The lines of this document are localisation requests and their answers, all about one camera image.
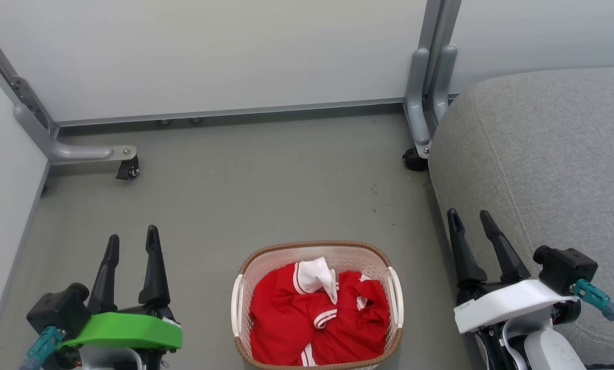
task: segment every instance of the black wheel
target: black wheel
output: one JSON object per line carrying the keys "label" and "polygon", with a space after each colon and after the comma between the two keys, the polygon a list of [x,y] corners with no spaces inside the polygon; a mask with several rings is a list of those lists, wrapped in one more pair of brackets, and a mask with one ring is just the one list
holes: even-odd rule
{"label": "black wheel", "polygon": [[115,176],[115,178],[119,180],[128,180],[129,178],[137,177],[139,174],[140,166],[138,165],[138,156],[136,155],[119,164],[119,169],[117,170],[117,176]]}
{"label": "black wheel", "polygon": [[408,149],[407,152],[403,155],[403,164],[410,171],[427,171],[428,170],[428,160],[423,159],[419,156],[419,152],[417,152],[417,148],[413,147]]}
{"label": "black wheel", "polygon": [[582,314],[582,301],[567,301],[554,304],[552,312],[554,325],[572,323]]}

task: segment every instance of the caster wheel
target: caster wheel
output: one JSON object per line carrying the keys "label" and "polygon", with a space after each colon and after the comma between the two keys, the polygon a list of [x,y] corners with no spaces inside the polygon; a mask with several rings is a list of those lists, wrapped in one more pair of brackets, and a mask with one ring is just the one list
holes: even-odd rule
{"label": "caster wheel", "polygon": [[403,155],[403,164],[410,171],[427,171],[428,160],[419,156],[417,148],[413,147],[408,149]]}
{"label": "caster wheel", "polygon": [[128,161],[122,161],[117,170],[117,176],[115,178],[119,180],[128,180],[129,178],[135,178],[140,175],[140,166],[138,165],[138,156],[129,159]]}

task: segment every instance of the laundry basket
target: laundry basket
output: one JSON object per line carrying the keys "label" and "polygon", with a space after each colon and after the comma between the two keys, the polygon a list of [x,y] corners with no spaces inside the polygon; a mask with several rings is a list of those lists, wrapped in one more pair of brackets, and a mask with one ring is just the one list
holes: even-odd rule
{"label": "laundry basket", "polygon": [[243,263],[239,276],[234,281],[231,293],[231,330],[234,342],[245,361],[255,368],[280,370],[297,366],[266,365],[252,357],[250,347],[250,303],[255,287],[268,272],[289,263],[325,257],[328,266],[336,272],[361,271],[371,279],[382,283],[389,302],[390,325],[387,329],[385,352],[372,360],[316,366],[323,370],[346,370],[351,368],[371,369],[387,360],[401,343],[403,335],[403,292],[399,277],[387,257],[375,246],[360,242],[316,241],[280,244],[258,250]]}

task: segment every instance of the white stripe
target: white stripe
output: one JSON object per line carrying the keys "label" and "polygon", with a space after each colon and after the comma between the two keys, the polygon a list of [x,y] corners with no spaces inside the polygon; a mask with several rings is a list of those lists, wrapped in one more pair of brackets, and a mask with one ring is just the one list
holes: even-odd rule
{"label": "white stripe", "polygon": [[314,361],[314,357],[312,356],[312,344],[309,343],[307,347],[305,347],[305,351],[303,352],[307,355],[307,364],[309,366],[318,366],[316,365],[316,361]]}
{"label": "white stripe", "polygon": [[314,319],[314,326],[319,329],[325,327],[325,322],[333,319],[337,316],[337,309],[331,309],[330,311],[325,311]]}
{"label": "white stripe", "polygon": [[301,288],[300,284],[298,284],[298,266],[300,266],[299,262],[296,262],[296,265],[293,269],[293,288],[295,288],[298,294],[306,294]]}
{"label": "white stripe", "polygon": [[316,327],[319,329],[325,328],[326,327],[326,322],[330,321],[333,318],[336,318],[337,314],[333,314],[332,316],[328,316],[325,319],[322,319],[321,321],[319,321],[318,323],[316,323]]}
{"label": "white stripe", "polygon": [[298,262],[298,265],[296,266],[296,283],[298,283],[298,288],[300,288],[301,294],[314,293],[308,292],[307,289],[303,288],[302,285],[300,285],[300,262]]}
{"label": "white stripe", "polygon": [[361,295],[359,297],[357,297],[357,310],[361,311],[361,309],[366,307],[366,304],[368,302],[369,302],[369,300],[367,300],[366,298],[362,297]]}

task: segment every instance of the gray fabric cushion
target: gray fabric cushion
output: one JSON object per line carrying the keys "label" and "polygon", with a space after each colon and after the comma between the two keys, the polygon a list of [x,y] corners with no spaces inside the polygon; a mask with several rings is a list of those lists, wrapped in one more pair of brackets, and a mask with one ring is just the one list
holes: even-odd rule
{"label": "gray fabric cushion", "polygon": [[[533,276],[540,245],[599,263],[593,283],[614,301],[614,68],[550,70],[481,82],[442,119],[429,158],[443,216],[456,208],[491,280],[500,270],[483,234],[487,209]],[[557,326],[582,361],[614,363],[614,322],[584,304]]]}

